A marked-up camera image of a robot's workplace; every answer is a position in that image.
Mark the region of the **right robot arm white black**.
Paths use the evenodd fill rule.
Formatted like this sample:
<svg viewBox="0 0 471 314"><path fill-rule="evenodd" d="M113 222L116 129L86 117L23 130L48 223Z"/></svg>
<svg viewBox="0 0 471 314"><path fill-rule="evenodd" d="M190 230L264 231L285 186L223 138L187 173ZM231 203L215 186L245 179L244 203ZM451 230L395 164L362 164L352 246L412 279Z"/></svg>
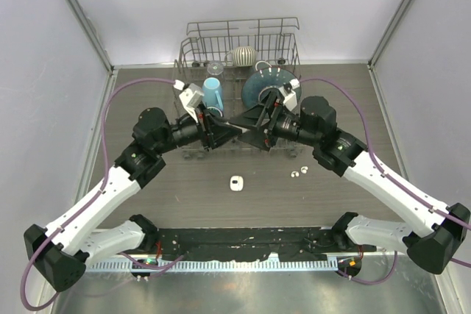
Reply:
<svg viewBox="0 0 471 314"><path fill-rule="evenodd" d="M401 220L382 221L345 213L334 224L333 245L340 251L375 246L408 255L421 269L441 274L467 234L470 210L436 200L382 163L361 140L338 128L336 111L321 96L302 100L295 114L274 91L230 123L245 131L240 139L268 150L282 138L310 146L326 170L371 193Z"/></svg>

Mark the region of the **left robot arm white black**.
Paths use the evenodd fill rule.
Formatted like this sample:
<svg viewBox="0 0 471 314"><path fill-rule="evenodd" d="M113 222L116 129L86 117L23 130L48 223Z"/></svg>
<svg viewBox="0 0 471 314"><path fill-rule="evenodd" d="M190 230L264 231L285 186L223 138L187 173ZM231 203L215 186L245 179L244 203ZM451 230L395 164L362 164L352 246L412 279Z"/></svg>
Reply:
<svg viewBox="0 0 471 314"><path fill-rule="evenodd" d="M144 110L133 127L131 144L106 167L102 181L56 220L46 226L33 224L24 232L28 266L61 293L102 259L132 249L151 253L157 244L157 227L142 215L99 235L93 231L162 171L165 153L197 141L206 149L216 149L242 132L203 104L174 123L158 107Z"/></svg>

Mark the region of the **white earbud charging case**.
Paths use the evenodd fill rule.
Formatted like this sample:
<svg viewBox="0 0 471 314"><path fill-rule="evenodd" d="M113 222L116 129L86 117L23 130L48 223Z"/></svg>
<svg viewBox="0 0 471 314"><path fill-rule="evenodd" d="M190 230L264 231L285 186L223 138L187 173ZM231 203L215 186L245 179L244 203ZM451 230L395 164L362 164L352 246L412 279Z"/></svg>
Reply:
<svg viewBox="0 0 471 314"><path fill-rule="evenodd" d="M230 177L230 189L233 192L240 192L244 189L244 178L239 175Z"/></svg>

